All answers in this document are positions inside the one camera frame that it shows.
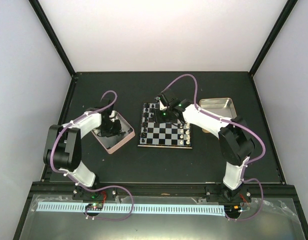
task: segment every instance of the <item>white strip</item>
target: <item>white strip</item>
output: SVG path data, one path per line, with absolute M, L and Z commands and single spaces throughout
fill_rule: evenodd
M 84 213 L 89 203 L 39 202 L 37 212 Z M 88 213 L 128 214 L 131 204 L 105 203 L 102 210 Z M 225 216 L 223 205 L 134 204 L 133 214 L 181 214 Z

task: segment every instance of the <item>black tabletop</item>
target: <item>black tabletop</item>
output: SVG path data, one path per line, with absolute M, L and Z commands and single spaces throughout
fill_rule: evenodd
M 193 149 L 138 147 L 143 103 L 153 102 L 172 80 L 185 72 L 82 72 L 71 99 L 66 122 L 80 116 L 86 109 L 98 105 L 107 90 L 117 92 L 115 109 L 135 130 L 135 137 L 113 154 L 108 154 L 89 133 L 82 139 L 82 161 L 105 183 L 220 183 L 226 162 L 222 158 L 218 139 L 192 128 Z M 271 145 L 264 116 L 258 102 L 253 79 L 247 72 L 190 72 L 198 82 L 200 99 L 231 98 L 237 115 L 266 145 L 265 156 L 248 166 L 245 179 L 258 178 L 263 183 L 279 183 L 278 159 Z M 184 77 L 172 86 L 179 99 L 192 99 L 194 82 Z M 262 148 L 256 142 L 252 157 Z M 69 181 L 53 173 L 52 182 Z

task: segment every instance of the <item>metal tray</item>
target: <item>metal tray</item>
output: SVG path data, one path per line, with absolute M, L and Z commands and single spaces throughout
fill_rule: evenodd
M 202 109 L 223 117 L 228 117 L 231 119 L 237 117 L 233 101 L 229 97 L 201 99 L 198 105 Z M 204 133 L 209 133 L 209 131 L 205 129 L 202 130 Z

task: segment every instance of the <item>gray wall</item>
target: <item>gray wall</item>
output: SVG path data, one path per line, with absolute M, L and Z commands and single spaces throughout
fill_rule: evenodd
M 0 240 L 12 239 L 70 76 L 31 5 L 0 1 Z
M 308 223 L 308 0 L 298 1 L 255 75 L 282 168 Z

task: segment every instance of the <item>purple cord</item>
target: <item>purple cord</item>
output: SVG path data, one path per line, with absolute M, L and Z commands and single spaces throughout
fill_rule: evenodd
M 263 188 L 262 188 L 262 185 L 261 185 L 261 182 L 256 179 L 256 178 L 251 178 L 251 179 L 248 179 L 248 180 L 245 180 L 243 181 L 244 183 L 249 183 L 251 181 L 256 181 L 259 185 L 259 189 L 260 189 L 260 197 L 261 197 L 261 200 L 260 200 L 260 206 L 259 206 L 259 209 L 257 210 L 256 213 L 254 213 L 252 216 L 249 216 L 247 218 L 244 218 L 244 219 L 235 219 L 235 218 L 230 218 L 226 213 L 225 213 L 225 217 L 228 219 L 228 220 L 233 220 L 233 221 L 236 221 L 236 222 L 243 222 L 243 221 L 246 221 L 246 220 L 251 220 L 253 218 L 255 218 L 262 210 L 263 208 L 263 201 L 264 201 L 264 194 L 263 194 Z
M 261 158 L 265 155 L 266 147 L 265 147 L 265 144 L 264 144 L 264 142 L 262 141 L 262 139 L 261 139 L 255 132 L 253 132 L 252 130 L 248 129 L 247 127 L 245 127 L 245 126 L 243 126 L 243 125 L 241 125 L 241 124 L 239 124 L 239 123 L 236 123 L 236 122 L 233 122 L 233 121 L 230 121 L 230 120 L 226 120 L 226 119 L 223 119 L 223 118 L 219 118 L 218 116 L 215 116 L 215 115 L 213 115 L 213 114 L 211 114 L 211 113 L 209 113 L 209 112 L 204 111 L 203 109 L 199 109 L 199 106 L 198 106 L 198 104 L 197 104 L 198 81 L 196 80 L 196 78 L 195 78 L 192 74 L 186 73 L 186 74 L 183 74 L 183 75 L 177 77 L 177 78 L 174 79 L 165 89 L 169 88 L 169 87 L 172 86 L 176 81 L 178 81 L 179 79 L 181 79 L 181 78 L 183 78 L 183 77 L 191 77 L 191 78 L 194 80 L 194 83 L 195 83 L 194 106 L 195 106 L 195 108 L 196 108 L 200 113 L 202 113 L 202 114 L 204 114 L 204 115 L 206 115 L 206 116 L 208 116 L 208 117 L 211 117 L 211 118 L 213 118 L 213 119 L 216 119 L 216 120 L 218 120 L 218 121 L 221 121 L 221 122 L 224 122 L 224 123 L 228 123 L 228 124 L 232 124 L 232 125 L 234 125 L 234 126 L 236 126 L 236 127 L 239 127 L 239 128 L 241 128 L 241 129 L 245 130 L 246 132 L 248 132 L 249 134 L 251 134 L 254 138 L 256 138 L 256 139 L 259 141 L 259 143 L 260 143 L 260 145 L 261 145 L 261 147 L 262 147 L 262 153 L 261 153 L 259 156 L 255 157 L 255 158 L 253 158 L 253 159 L 250 159 L 246 164 L 251 164 L 251 163 L 253 163 L 253 162 L 255 162 L 255 161 L 261 159 Z
M 108 93 L 113 93 L 114 96 L 115 96 L 114 100 L 113 100 L 109 105 L 107 105 L 107 106 L 105 106 L 105 107 L 102 107 L 101 109 L 98 109 L 98 110 L 89 112 L 87 115 L 86 115 L 86 114 L 83 114 L 83 115 L 79 116 L 78 118 L 76 118 L 75 120 L 73 120 L 72 123 L 70 122 L 69 124 L 67 124 L 66 126 L 64 126 L 64 128 L 59 132 L 58 136 L 57 136 L 56 139 L 55 139 L 55 143 L 54 143 L 54 145 L 53 145 L 53 148 L 52 148 L 52 150 L 51 150 L 51 153 L 50 153 L 50 160 L 49 160 L 50 167 L 52 168 L 52 170 L 53 170 L 54 172 L 56 172 L 56 173 L 62 173 L 62 174 L 66 173 L 65 171 L 60 171 L 60 170 L 56 169 L 55 166 L 54 166 L 54 154 L 55 154 L 55 150 L 56 150 L 56 148 L 57 148 L 57 145 L 58 145 L 58 143 L 59 143 L 59 141 L 60 141 L 62 135 L 65 133 L 65 131 L 66 131 L 70 126 L 72 126 L 72 125 L 75 124 L 76 122 L 78 122 L 78 121 L 80 121 L 80 120 L 86 118 L 86 117 L 89 116 L 89 115 L 96 114 L 96 113 L 100 113 L 100 112 L 104 111 L 105 109 L 109 108 L 110 106 L 112 106 L 112 105 L 116 102 L 116 100 L 117 100 L 117 98 L 118 98 L 118 95 L 117 95 L 117 93 L 116 93 L 115 91 L 109 90 L 109 91 L 106 91 L 106 92 L 103 94 L 103 96 L 101 97 L 101 100 L 102 100 L 102 99 L 105 97 L 105 95 L 108 94 Z M 72 178 L 70 175 L 68 175 L 68 178 L 70 178 L 73 182 L 77 183 L 77 182 L 75 181 L 75 179 Z M 133 196 L 132 196 L 131 192 L 130 192 L 129 190 L 127 190 L 125 187 L 123 187 L 123 186 L 118 186 L 118 185 L 111 185 L 111 186 L 105 186 L 105 187 L 102 187 L 102 188 L 99 188 L 99 189 L 89 189 L 89 188 L 87 188 L 87 187 L 84 186 L 84 185 L 81 185 L 81 184 L 79 184 L 79 185 L 80 185 L 80 187 L 82 187 L 83 189 L 85 189 L 86 191 L 89 191 L 89 192 L 99 192 L 99 191 L 102 191 L 102 190 L 105 190 L 105 189 L 109 189 L 109 188 L 123 189 L 124 191 L 126 191 L 126 192 L 128 193 L 128 195 L 129 195 L 130 198 L 131 198 L 131 202 L 132 202 L 131 209 L 130 209 L 128 215 L 126 215 L 125 217 L 118 218 L 118 219 L 112 219 L 112 218 L 106 218 L 106 217 L 94 217 L 95 219 L 101 219 L 101 220 L 106 220 L 106 221 L 118 222 L 118 221 L 125 220 L 125 219 L 127 219 L 128 217 L 131 216 L 132 211 L 133 211 L 133 208 L 134 208 L 134 199 L 133 199 Z

